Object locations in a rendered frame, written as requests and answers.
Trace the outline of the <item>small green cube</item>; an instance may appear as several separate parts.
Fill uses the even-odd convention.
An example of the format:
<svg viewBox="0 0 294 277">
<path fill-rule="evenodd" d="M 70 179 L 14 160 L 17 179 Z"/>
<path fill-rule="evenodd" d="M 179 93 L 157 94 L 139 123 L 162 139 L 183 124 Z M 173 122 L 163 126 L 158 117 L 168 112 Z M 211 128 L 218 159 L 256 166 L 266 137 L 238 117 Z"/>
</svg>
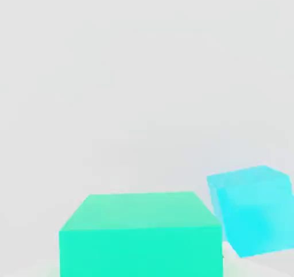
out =
<svg viewBox="0 0 294 277">
<path fill-rule="evenodd" d="M 59 252 L 60 277 L 223 277 L 221 224 L 193 192 L 89 195 Z"/>
</svg>

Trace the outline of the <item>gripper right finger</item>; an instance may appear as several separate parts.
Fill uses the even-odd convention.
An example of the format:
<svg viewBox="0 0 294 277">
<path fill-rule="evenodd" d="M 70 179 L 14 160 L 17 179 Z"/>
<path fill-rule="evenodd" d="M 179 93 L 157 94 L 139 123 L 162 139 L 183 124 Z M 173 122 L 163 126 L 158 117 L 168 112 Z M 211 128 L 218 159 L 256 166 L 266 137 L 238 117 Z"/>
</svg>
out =
<svg viewBox="0 0 294 277">
<path fill-rule="evenodd" d="M 240 258 L 227 241 L 222 242 L 223 277 L 290 277 L 288 274 Z"/>
</svg>

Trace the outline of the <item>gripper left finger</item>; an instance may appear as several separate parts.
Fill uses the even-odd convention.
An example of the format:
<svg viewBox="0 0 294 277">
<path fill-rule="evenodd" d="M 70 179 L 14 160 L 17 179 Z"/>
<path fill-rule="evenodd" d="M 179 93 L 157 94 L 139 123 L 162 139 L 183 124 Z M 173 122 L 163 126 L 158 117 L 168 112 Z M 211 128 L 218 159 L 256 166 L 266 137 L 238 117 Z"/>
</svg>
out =
<svg viewBox="0 0 294 277">
<path fill-rule="evenodd" d="M 60 277 L 60 265 L 58 261 L 43 261 L 6 274 L 4 277 Z"/>
</svg>

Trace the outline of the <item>small cyan cube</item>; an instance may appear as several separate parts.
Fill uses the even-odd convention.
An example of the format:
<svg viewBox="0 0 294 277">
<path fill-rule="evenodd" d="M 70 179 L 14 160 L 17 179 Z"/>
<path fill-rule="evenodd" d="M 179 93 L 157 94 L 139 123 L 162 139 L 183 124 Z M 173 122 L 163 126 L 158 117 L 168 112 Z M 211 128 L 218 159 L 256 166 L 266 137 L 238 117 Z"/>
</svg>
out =
<svg viewBox="0 0 294 277">
<path fill-rule="evenodd" d="M 294 249 L 294 193 L 289 175 L 256 166 L 207 177 L 223 239 L 240 257 Z"/>
</svg>

